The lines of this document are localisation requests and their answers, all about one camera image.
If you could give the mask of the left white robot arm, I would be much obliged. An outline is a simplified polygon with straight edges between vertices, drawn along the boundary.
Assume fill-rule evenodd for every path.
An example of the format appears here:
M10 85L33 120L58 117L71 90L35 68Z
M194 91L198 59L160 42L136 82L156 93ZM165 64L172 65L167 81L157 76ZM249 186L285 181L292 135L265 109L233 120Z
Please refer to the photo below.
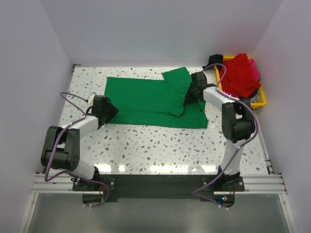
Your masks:
M119 112L106 96L95 95L88 112L67 126L51 126L47 130L41 164L46 168L46 182L67 173L84 180L89 190L100 187L98 169L80 156L80 140L109 123Z

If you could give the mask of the green t shirt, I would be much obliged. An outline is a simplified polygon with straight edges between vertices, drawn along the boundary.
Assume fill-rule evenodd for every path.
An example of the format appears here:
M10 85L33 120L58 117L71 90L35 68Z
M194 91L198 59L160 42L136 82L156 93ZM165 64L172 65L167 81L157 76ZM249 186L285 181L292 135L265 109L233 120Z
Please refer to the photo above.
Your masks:
M205 129L205 102L186 103L191 76L185 67L162 74L161 80L107 77L105 96L118 109L114 124Z

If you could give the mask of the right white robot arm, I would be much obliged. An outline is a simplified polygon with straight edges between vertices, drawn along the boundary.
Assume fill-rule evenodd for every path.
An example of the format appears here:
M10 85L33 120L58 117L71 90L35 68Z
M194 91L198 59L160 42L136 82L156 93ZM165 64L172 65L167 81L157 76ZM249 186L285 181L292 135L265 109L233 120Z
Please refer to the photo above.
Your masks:
M222 133L226 138L225 154L216 179L219 189L227 191L234 184L231 177L240 172L240 162L246 144L256 137L258 122L251 109L250 100L238 99L221 91L216 85L208 84L203 72L191 74L190 87L185 96L186 103L203 100L221 110Z

